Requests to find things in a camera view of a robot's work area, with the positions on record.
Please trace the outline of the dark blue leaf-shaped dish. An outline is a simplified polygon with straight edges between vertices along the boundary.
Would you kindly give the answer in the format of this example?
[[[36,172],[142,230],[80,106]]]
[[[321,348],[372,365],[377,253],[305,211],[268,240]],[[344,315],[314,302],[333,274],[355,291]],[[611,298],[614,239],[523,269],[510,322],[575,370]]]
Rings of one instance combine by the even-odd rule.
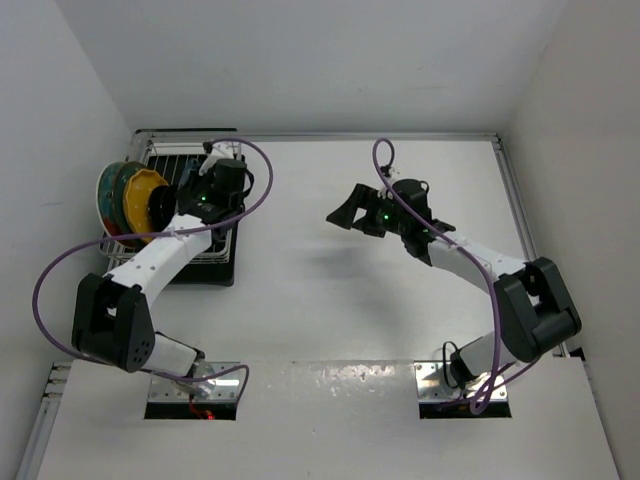
[[[181,182],[186,183],[189,177],[191,176],[191,174],[193,172],[198,172],[199,168],[200,168],[199,160],[195,157],[189,158],[185,164],[185,167],[181,176]]]

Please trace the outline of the red and teal plate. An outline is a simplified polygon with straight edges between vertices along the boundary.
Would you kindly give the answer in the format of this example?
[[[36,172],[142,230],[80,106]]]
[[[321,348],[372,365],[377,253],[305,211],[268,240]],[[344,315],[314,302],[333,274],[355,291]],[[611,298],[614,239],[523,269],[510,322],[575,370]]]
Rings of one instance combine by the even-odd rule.
[[[114,207],[114,189],[120,170],[126,162],[114,162],[107,165],[101,172],[96,183],[96,210],[103,231],[108,236],[130,234],[131,230],[127,221],[124,221],[124,230],[117,222],[116,209]]]

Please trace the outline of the black round plate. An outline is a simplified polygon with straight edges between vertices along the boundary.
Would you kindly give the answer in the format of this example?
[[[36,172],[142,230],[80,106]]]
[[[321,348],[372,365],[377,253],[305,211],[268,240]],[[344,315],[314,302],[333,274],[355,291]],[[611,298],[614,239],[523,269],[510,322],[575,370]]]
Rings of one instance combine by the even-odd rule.
[[[163,231],[175,215],[176,185],[160,185],[154,188],[148,200],[148,213],[155,232]]]

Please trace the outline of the yellow polka dot plate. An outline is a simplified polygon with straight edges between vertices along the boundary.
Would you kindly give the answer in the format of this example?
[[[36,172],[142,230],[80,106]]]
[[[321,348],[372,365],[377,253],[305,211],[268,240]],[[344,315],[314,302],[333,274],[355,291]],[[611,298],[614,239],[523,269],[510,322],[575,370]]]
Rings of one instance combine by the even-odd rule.
[[[141,169],[125,184],[123,210],[127,225],[134,234],[156,232],[150,214],[150,199],[158,187],[168,187],[167,181],[155,170]]]

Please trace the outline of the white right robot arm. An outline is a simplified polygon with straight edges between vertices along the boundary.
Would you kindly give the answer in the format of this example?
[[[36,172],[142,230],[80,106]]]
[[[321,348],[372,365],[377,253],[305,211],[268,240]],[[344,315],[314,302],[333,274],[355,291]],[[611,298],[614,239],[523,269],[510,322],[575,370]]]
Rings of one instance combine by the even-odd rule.
[[[492,368],[531,363],[581,332],[579,313],[552,260],[525,261],[469,241],[433,216],[428,192],[428,184],[416,179],[397,180],[387,189],[358,184],[326,220],[368,236],[395,234],[413,258],[495,298],[499,327],[454,350],[443,375],[449,388],[461,390]]]

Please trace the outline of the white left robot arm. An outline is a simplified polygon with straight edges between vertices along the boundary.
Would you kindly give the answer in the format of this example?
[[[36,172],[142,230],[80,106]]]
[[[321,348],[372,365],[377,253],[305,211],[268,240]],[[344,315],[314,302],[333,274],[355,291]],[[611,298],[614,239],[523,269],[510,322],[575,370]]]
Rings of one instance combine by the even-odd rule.
[[[150,308],[197,255],[226,238],[252,181],[241,159],[208,157],[204,165],[204,173],[190,172],[180,186],[176,212],[160,236],[128,262],[80,282],[71,337],[80,353],[128,373],[192,378],[203,352],[157,331]]]

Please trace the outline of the teal round floral plate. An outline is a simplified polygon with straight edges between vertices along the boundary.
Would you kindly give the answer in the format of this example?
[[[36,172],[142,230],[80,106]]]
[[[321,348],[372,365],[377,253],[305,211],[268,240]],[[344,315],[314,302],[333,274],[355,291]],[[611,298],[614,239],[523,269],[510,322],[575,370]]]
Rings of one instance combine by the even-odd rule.
[[[119,168],[115,176],[112,205],[114,209],[116,225],[118,226],[122,234],[132,233],[132,230],[129,227],[126,215],[124,213],[124,191],[129,180],[143,168],[144,165],[139,162],[125,162]]]

